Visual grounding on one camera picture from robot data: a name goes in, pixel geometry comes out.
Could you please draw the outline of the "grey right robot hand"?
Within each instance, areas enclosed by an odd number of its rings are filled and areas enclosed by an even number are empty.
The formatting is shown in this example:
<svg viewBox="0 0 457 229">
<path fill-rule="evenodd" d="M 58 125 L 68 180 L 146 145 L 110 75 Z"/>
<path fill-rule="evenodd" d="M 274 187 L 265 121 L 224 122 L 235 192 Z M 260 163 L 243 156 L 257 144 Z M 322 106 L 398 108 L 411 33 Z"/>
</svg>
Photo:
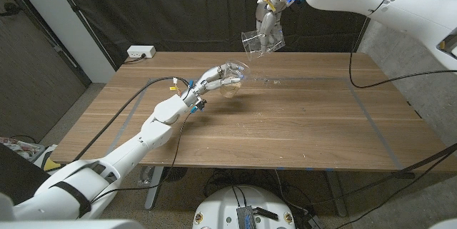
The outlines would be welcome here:
<svg viewBox="0 0 457 229">
<path fill-rule="evenodd" d="M 272 30 L 280 25 L 281 12 L 287 7 L 286 0 L 258 0 L 256 8 L 256 30 L 260 36 L 261 53 L 267 52 L 270 41 L 274 41 Z"/>
</svg>

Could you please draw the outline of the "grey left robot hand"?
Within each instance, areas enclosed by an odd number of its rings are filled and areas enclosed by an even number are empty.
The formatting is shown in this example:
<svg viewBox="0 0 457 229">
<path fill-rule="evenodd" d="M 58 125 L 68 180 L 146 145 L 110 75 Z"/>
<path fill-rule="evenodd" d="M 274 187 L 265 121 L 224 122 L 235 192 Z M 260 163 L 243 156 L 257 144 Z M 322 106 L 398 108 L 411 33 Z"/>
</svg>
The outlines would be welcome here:
<svg viewBox="0 0 457 229">
<path fill-rule="evenodd" d="M 218 88 L 223 96 L 232 98 L 250 73 L 251 70 L 245 63 L 227 61 L 207 70 L 193 86 L 183 92 L 181 99 L 187 106 L 192 106 L 200 96 Z"/>
</svg>

